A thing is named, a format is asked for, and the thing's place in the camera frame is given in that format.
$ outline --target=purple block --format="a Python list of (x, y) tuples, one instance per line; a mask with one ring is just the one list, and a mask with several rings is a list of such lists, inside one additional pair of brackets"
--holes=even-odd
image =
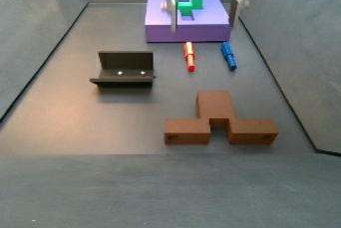
[(145, 13), (147, 42), (223, 42), (228, 40), (228, 16), (219, 0), (203, 0), (203, 9), (191, 17), (176, 11), (176, 31), (171, 31), (171, 15), (161, 9), (165, 0), (148, 0)]

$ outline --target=table surface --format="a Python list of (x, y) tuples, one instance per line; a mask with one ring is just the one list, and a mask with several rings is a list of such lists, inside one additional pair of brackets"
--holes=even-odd
[[(145, 4), (90, 4), (22, 97), (0, 124), (0, 154), (308, 153), (295, 120), (244, 29), (230, 45), (231, 72), (219, 43), (195, 43), (195, 72), (185, 70), (181, 43), (147, 44)], [(149, 89), (99, 89), (89, 83), (101, 66), (99, 51), (155, 54)], [(223, 130), (210, 144), (164, 144), (165, 118), (195, 117), (197, 90), (228, 90), (236, 115), (272, 118), (271, 145), (228, 145)]]
[(321, 154), (1, 156), (1, 227), (337, 228)]

